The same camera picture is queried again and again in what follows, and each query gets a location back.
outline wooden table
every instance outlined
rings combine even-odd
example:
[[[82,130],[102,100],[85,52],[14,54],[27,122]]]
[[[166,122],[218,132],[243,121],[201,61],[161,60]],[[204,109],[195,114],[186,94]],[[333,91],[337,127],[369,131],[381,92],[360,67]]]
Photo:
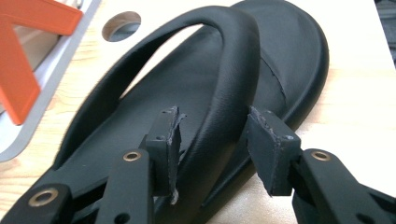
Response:
[[[15,159],[0,163],[0,218],[50,167],[84,98],[127,49],[181,12],[233,2],[103,0],[31,143]],[[297,131],[303,148],[334,153],[362,184],[395,197],[396,73],[374,1],[291,2],[320,24],[331,58],[326,86]],[[104,24],[125,10],[137,12],[142,25],[121,42],[106,42]],[[158,62],[180,38],[183,35],[161,49],[150,64]],[[254,176],[209,223],[294,222],[290,197],[269,198]]]

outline orange plastic piece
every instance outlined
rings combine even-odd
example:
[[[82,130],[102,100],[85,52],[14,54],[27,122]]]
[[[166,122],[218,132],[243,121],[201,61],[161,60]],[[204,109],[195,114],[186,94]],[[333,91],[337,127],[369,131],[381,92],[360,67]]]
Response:
[[[82,12],[53,0],[0,0],[0,102],[12,121],[24,123],[40,87],[13,24],[71,35]]]

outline circular hole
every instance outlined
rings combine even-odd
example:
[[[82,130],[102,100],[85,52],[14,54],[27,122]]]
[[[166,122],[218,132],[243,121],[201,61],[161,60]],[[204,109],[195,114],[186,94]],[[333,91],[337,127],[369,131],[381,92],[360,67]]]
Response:
[[[155,139],[157,139],[157,140],[165,140],[165,136],[157,136],[157,137],[155,137]]]
[[[29,200],[29,205],[32,207],[43,206],[52,202],[56,197],[58,197],[57,189],[44,189]]]
[[[329,161],[330,155],[320,151],[314,151],[312,156],[319,161]]]
[[[142,155],[138,152],[128,152],[126,153],[123,158],[125,161],[137,161]]]
[[[364,215],[364,214],[358,213],[358,214],[356,215],[356,217],[357,217],[358,220],[359,220],[360,222],[362,222],[362,223],[365,223],[365,224],[375,224],[375,221],[374,221],[371,217],[366,216],[366,215]]]
[[[118,42],[133,35],[140,27],[141,18],[133,11],[122,12],[106,22],[102,37],[109,42]]]
[[[127,223],[131,219],[131,217],[126,213],[121,213],[116,218],[114,218],[114,223],[116,224],[124,224]]]

